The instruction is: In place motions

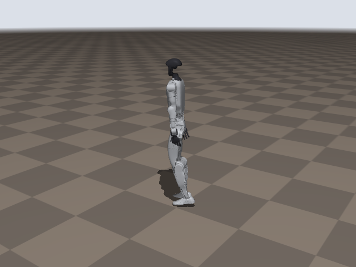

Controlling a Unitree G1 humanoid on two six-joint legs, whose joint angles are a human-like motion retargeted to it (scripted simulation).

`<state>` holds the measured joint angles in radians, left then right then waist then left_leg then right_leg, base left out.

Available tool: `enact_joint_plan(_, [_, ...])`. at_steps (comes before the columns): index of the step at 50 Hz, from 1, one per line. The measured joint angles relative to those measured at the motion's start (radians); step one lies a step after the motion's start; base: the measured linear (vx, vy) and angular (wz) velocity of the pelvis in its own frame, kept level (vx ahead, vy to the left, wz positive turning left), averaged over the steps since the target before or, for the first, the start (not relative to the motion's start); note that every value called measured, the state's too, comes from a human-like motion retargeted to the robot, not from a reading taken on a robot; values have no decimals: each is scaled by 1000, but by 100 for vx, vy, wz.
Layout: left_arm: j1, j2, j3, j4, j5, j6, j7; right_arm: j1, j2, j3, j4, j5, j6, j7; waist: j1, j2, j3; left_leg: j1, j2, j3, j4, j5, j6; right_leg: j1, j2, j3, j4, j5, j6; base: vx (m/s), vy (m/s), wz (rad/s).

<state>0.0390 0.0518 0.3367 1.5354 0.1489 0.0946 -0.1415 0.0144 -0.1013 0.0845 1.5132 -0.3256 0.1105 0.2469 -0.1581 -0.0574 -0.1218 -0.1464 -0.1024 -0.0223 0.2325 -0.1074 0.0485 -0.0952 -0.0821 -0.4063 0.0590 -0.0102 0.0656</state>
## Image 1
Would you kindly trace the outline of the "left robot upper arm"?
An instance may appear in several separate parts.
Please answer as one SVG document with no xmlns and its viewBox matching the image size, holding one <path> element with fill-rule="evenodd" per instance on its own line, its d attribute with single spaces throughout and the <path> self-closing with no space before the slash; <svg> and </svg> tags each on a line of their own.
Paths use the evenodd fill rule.
<svg viewBox="0 0 356 267">
<path fill-rule="evenodd" d="M 168 97 L 169 97 L 169 103 L 171 104 L 169 107 L 173 107 L 176 111 L 176 90 L 177 90 L 176 83 L 174 83 L 174 82 L 169 83 L 166 86 L 166 90 L 167 90 Z M 168 111 L 169 107 L 167 108 L 167 111 Z"/>
</svg>

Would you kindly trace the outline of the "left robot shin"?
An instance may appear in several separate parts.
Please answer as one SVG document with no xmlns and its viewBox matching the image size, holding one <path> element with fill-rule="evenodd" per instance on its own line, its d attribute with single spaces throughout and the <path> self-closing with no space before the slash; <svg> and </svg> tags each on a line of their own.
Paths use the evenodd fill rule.
<svg viewBox="0 0 356 267">
<path fill-rule="evenodd" d="M 187 179 L 186 179 L 186 174 L 184 171 L 184 168 L 181 164 L 175 165 L 174 169 L 172 168 L 176 182 L 181 190 L 181 193 L 183 194 L 184 199 L 189 198 L 188 192 L 187 192 Z"/>
</svg>

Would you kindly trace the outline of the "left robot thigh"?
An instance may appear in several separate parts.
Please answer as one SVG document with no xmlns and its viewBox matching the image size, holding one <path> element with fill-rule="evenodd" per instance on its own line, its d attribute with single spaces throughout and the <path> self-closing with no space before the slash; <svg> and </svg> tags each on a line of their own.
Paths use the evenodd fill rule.
<svg viewBox="0 0 356 267">
<path fill-rule="evenodd" d="M 177 137 L 180 140 L 182 140 L 183 130 L 179 126 L 177 126 L 176 128 L 177 128 L 177 133 L 178 133 Z M 172 134 L 172 135 L 176 135 L 176 134 Z M 173 144 L 172 141 L 171 141 L 171 138 L 172 138 L 172 136 L 171 136 L 171 133 L 170 133 L 167 149 L 168 149 L 168 155 L 169 155 L 169 160 L 170 160 L 171 166 L 174 169 L 175 165 L 181 164 L 183 166 L 183 168 L 185 168 L 184 163 L 177 160 L 177 157 L 179 155 L 179 147 L 180 147 L 180 145 L 179 145 L 179 143 L 178 143 L 179 146 L 177 146 L 177 144 Z"/>
</svg>

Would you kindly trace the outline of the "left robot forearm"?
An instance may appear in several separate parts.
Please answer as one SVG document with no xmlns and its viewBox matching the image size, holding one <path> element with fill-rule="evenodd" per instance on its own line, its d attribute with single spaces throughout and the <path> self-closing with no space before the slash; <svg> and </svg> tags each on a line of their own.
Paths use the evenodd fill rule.
<svg viewBox="0 0 356 267">
<path fill-rule="evenodd" d="M 177 132 L 176 132 L 176 118 L 177 118 L 176 111 L 173 107 L 169 107 L 168 112 L 169 112 L 171 133 L 177 134 Z"/>
</svg>

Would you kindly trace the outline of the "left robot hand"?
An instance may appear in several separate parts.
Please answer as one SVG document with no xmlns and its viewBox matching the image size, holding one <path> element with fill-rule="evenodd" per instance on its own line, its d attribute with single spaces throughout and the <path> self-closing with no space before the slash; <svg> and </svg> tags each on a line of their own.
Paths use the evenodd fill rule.
<svg viewBox="0 0 356 267">
<path fill-rule="evenodd" d="M 170 130 L 170 132 L 171 132 L 171 130 Z M 176 132 L 177 132 L 177 129 L 176 129 Z M 177 135 L 178 135 L 178 133 L 176 135 L 172 135 L 172 133 L 171 133 L 171 136 L 172 136 L 171 141 L 173 144 L 177 144 L 177 146 L 180 145 L 180 147 L 181 147 L 180 139 L 177 137 Z M 178 143 L 179 143 L 179 145 L 178 145 Z"/>
</svg>

